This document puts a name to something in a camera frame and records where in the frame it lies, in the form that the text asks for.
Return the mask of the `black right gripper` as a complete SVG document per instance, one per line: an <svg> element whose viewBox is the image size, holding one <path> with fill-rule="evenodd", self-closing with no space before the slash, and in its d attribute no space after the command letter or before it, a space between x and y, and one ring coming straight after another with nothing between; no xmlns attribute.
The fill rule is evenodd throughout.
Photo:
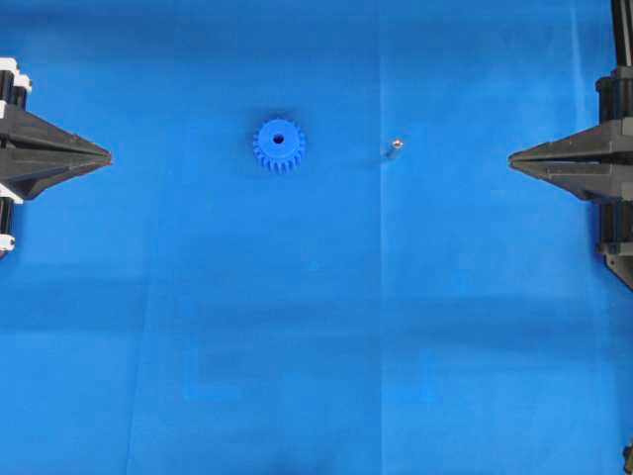
<svg viewBox="0 0 633 475"><path fill-rule="evenodd" d="M596 82L600 125L513 153L509 166L599 203L598 251L606 267L632 286L632 69L620 66ZM554 161L597 162L554 162Z"/></svg>

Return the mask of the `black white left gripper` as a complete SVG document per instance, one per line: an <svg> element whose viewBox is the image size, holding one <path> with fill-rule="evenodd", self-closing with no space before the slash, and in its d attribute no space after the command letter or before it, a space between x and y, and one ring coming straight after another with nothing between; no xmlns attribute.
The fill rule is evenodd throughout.
<svg viewBox="0 0 633 475"><path fill-rule="evenodd" d="M104 148L25 110L32 81L17 60L1 58L1 258L15 248L14 208L46 189L111 164Z"/></svg>

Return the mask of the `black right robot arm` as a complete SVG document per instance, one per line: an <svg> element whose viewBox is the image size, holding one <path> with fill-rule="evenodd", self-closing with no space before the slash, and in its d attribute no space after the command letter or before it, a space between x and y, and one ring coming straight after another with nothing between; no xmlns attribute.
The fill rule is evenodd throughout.
<svg viewBox="0 0 633 475"><path fill-rule="evenodd" d="M595 83L598 125L512 154L510 168L597 205L596 251L632 286L632 3L610 3L616 67Z"/></svg>

